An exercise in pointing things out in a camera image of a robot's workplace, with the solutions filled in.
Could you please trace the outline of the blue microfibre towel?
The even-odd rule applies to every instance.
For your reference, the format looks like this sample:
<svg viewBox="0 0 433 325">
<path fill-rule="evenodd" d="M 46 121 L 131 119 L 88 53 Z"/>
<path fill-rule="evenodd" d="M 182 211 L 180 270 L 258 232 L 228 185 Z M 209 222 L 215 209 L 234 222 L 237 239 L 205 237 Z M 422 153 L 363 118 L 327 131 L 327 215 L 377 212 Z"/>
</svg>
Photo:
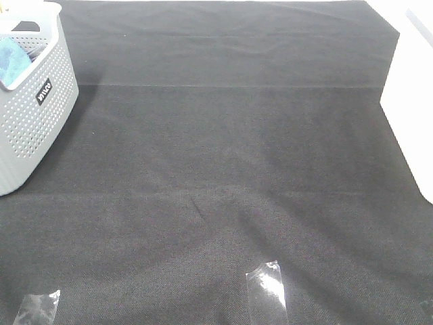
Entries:
<svg viewBox="0 0 433 325">
<path fill-rule="evenodd" d="M 1 82 L 9 87 L 30 65 L 28 54 L 11 38 L 1 39 Z"/>
</svg>

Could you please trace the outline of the black table cloth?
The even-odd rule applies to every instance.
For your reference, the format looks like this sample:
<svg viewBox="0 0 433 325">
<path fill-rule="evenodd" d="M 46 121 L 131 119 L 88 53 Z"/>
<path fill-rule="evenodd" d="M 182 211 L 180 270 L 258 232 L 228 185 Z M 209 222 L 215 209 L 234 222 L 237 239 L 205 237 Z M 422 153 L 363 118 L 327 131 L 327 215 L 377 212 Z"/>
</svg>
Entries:
<svg viewBox="0 0 433 325">
<path fill-rule="evenodd" d="M 427 324 L 432 205 L 380 106 L 398 32 L 362 1 L 63 1 L 79 95 L 1 199 L 1 323 Z"/>
</svg>

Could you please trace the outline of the grey perforated laundry basket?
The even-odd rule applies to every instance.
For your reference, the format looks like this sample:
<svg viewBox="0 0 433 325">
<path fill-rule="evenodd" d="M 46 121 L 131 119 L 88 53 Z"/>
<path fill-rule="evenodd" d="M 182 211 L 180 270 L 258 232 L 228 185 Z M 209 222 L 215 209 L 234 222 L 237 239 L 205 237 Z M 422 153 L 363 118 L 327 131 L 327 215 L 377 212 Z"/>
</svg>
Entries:
<svg viewBox="0 0 433 325">
<path fill-rule="evenodd" d="M 34 23 L 38 30 L 1 29 L 24 52 L 36 51 L 30 66 L 1 86 L 1 195 L 22 186 L 50 149 L 78 97 L 59 3 L 12 2 L 1 24 Z"/>
</svg>

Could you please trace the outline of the white woven storage box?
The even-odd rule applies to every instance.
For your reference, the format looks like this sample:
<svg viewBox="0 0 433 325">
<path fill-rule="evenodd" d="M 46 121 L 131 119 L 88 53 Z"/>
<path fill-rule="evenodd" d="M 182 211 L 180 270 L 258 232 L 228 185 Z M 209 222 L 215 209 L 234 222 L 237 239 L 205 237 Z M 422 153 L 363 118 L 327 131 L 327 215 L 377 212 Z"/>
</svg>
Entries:
<svg viewBox="0 0 433 325">
<path fill-rule="evenodd" d="M 421 195 L 432 202 L 432 2 L 403 12 L 380 104 Z"/>
</svg>

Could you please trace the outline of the clear tape strip left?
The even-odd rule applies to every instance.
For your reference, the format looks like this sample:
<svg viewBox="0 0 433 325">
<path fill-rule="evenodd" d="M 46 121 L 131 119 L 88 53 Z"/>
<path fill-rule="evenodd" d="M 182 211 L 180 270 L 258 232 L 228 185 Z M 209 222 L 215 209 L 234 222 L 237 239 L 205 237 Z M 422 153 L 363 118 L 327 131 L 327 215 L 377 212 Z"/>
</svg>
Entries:
<svg viewBox="0 0 433 325">
<path fill-rule="evenodd" d="M 61 291 L 47 295 L 25 295 L 13 325 L 52 325 Z"/>
</svg>

